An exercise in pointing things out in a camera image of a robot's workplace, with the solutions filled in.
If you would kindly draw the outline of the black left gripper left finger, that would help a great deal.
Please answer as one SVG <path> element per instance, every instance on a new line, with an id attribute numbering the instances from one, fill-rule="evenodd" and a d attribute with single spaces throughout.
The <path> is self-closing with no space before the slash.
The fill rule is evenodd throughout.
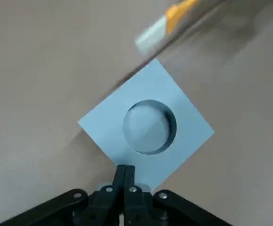
<path id="1" fill-rule="evenodd" d="M 111 184 L 87 194 L 72 189 L 2 223 L 0 226 L 117 226 L 125 165 L 118 165 Z"/>

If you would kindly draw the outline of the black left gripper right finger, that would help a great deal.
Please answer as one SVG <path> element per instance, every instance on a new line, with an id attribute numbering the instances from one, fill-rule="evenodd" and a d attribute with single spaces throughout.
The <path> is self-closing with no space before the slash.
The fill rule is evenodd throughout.
<path id="1" fill-rule="evenodd" d="M 223 219 L 170 190 L 155 194 L 135 185 L 135 167 L 126 166 L 127 226 L 229 226 Z"/>

